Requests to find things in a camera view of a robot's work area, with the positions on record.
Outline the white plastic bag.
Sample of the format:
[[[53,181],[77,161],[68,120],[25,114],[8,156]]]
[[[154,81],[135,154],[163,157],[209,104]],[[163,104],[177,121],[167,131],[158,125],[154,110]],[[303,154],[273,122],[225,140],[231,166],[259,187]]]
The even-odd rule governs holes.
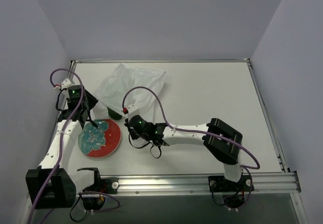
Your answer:
[[[122,114],[122,102],[125,106],[134,104],[139,107],[140,115],[151,122],[154,116],[155,97],[145,89],[133,90],[137,86],[144,86],[159,94],[166,80],[166,71],[149,70],[144,68],[129,68],[120,64],[112,75],[105,78],[95,90],[94,96],[106,107],[118,114]]]

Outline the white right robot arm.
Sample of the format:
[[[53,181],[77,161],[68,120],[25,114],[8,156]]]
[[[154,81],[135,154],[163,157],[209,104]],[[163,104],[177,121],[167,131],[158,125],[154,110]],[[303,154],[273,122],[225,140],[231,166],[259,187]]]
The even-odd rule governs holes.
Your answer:
[[[222,139],[228,138],[242,144],[243,135],[220,119],[196,126],[174,126],[167,123],[152,123],[144,120],[139,108],[129,106],[123,109],[125,126],[131,140],[142,139],[152,147],[161,150],[163,146],[188,144],[204,146],[224,166],[224,184],[230,190],[242,185],[243,169],[240,162],[240,148]]]

